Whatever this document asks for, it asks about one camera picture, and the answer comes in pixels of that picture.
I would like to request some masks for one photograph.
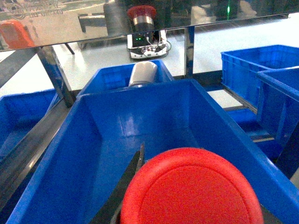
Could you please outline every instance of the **blue plastic bin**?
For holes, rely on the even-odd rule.
[[[299,65],[299,48],[273,45],[221,53],[222,83],[257,107],[259,71],[283,69]]]
[[[299,69],[261,72],[257,121],[284,147],[299,121]]]
[[[156,83],[174,80],[162,60],[151,60],[150,62],[153,62],[158,66]],[[135,64],[136,63],[125,64],[97,70],[87,85],[80,91],[78,96],[86,93],[98,93],[106,90],[127,87]]]
[[[89,223],[134,153],[145,159],[203,147],[231,161],[284,223],[299,220],[299,192],[194,80],[77,99],[7,224]]]
[[[55,90],[0,98],[0,162],[45,115]]]

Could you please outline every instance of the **red button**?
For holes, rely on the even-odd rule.
[[[196,148],[148,161],[125,194],[121,224],[263,224],[258,199],[224,158]]]
[[[127,11],[128,16],[131,19],[136,18],[137,16],[150,16],[152,19],[155,18],[157,12],[156,9],[152,6],[134,6]]]

